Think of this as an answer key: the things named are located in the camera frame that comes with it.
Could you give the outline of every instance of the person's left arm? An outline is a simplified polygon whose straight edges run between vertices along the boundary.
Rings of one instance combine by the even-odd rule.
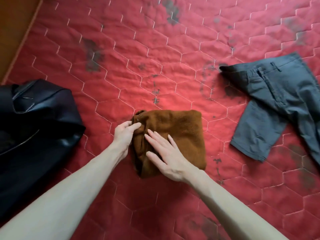
[[[128,154],[133,133],[140,126],[130,121],[119,125],[107,149],[6,223],[0,239],[70,239],[114,167]]]

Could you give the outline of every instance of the black leather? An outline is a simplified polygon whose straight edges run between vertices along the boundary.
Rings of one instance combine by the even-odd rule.
[[[84,131],[69,89],[41,79],[0,86],[0,218]]]

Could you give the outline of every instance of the brown cloth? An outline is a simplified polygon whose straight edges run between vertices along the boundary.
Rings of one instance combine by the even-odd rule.
[[[206,168],[206,149],[200,112],[196,110],[140,110],[133,116],[132,122],[142,124],[134,132],[132,138],[134,163],[140,177],[146,178],[159,174],[159,170],[146,156],[147,151],[159,156],[144,137],[148,129],[158,132],[166,139],[170,134],[189,162],[199,169]]]

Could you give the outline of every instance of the hexagon pattern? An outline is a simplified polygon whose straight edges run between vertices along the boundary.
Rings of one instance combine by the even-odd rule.
[[[209,176],[289,239],[319,239],[320,176],[303,143],[288,127],[264,163],[230,146],[249,98],[219,75],[220,65],[293,51],[320,75],[319,8],[320,0],[44,0],[7,82],[42,78],[72,91],[87,129],[60,180],[138,110],[196,109]],[[142,180],[128,157],[72,239],[229,238],[190,187]]]

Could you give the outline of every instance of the person's right hand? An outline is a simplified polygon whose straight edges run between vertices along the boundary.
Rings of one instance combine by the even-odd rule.
[[[147,152],[146,155],[157,166],[160,172],[174,180],[186,182],[186,178],[198,168],[192,165],[180,152],[177,144],[172,137],[168,135],[167,141],[157,132],[148,130],[149,135],[145,134],[146,140],[160,154],[162,160],[153,152]]]

